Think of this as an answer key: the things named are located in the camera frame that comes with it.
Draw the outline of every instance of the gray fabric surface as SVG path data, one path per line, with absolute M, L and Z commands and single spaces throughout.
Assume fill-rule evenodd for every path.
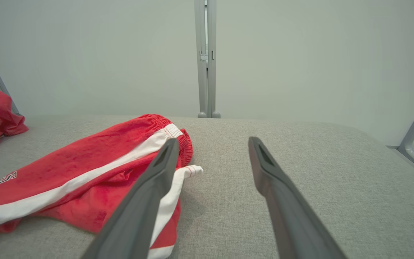
M 0 178 L 127 116 L 28 118 L 30 131 L 0 143 Z M 192 164 L 172 257 L 276 257 L 263 197 L 253 184 L 248 137 L 258 136 L 350 258 L 414 257 L 414 169 L 349 127 L 226 119 L 169 118 L 185 128 Z M 27 217 L 0 234 L 0 258 L 77 258 L 93 235 Z

